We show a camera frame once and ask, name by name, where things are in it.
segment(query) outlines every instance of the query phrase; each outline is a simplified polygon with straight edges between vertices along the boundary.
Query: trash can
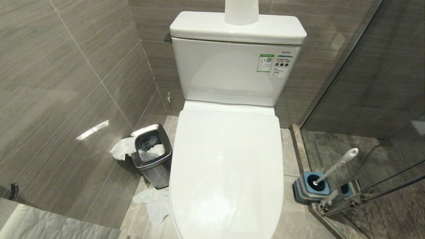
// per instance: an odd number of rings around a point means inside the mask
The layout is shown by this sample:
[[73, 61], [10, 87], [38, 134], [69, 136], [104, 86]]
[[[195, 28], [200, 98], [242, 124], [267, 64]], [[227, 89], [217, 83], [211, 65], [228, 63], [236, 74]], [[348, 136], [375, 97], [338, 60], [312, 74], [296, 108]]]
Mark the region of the trash can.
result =
[[[156, 189], [168, 187], [173, 149], [162, 125], [150, 125], [133, 132], [132, 135], [136, 137], [134, 144], [137, 150], [131, 154], [134, 166]], [[147, 152], [158, 144], [164, 146], [164, 153], [153, 158], [152, 154]]]

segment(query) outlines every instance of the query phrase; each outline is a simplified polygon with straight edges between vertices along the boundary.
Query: toilet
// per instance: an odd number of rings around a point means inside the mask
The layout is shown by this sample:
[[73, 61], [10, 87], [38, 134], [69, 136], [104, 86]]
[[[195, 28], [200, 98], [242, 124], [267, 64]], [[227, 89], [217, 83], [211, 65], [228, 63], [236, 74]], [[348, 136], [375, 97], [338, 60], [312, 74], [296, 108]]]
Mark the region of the toilet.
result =
[[181, 12], [170, 26], [185, 98], [171, 165], [181, 239], [270, 239], [281, 216], [283, 156], [274, 106], [306, 37], [296, 17]]

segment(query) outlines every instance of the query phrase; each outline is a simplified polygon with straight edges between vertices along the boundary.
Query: toilet seat lid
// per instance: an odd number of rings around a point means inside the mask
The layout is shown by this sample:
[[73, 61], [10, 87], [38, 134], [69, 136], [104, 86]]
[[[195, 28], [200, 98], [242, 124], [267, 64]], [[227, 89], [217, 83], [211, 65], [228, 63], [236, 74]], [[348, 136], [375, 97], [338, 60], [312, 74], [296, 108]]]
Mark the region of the toilet seat lid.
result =
[[269, 239], [283, 202], [274, 115], [183, 110], [174, 142], [170, 204], [183, 239]]

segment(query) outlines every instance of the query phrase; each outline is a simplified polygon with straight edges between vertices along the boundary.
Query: toilet brush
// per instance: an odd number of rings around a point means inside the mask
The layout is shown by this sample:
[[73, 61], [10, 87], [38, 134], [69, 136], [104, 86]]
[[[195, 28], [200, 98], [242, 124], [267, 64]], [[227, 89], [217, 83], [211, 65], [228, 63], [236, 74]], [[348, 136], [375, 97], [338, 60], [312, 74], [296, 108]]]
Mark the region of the toilet brush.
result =
[[304, 172], [292, 185], [295, 199], [298, 202], [320, 201], [330, 195], [329, 184], [326, 178], [348, 161], [352, 160], [359, 152], [358, 148], [348, 150], [340, 160], [324, 174]]

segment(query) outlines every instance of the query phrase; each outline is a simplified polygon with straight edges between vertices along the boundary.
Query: toilet brush handle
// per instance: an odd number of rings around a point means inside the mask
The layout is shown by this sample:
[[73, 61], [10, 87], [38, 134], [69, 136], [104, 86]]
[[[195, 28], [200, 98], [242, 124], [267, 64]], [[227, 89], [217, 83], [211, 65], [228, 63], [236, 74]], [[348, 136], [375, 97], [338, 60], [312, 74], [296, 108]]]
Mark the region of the toilet brush handle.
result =
[[329, 176], [331, 173], [333, 173], [336, 169], [341, 167], [342, 165], [346, 164], [348, 161], [352, 160], [357, 154], [359, 153], [358, 148], [352, 148], [348, 150], [341, 158], [340, 160], [334, 164], [326, 173], [324, 173], [318, 180], [314, 181], [313, 184], [317, 185], [321, 181], [323, 181], [327, 176]]

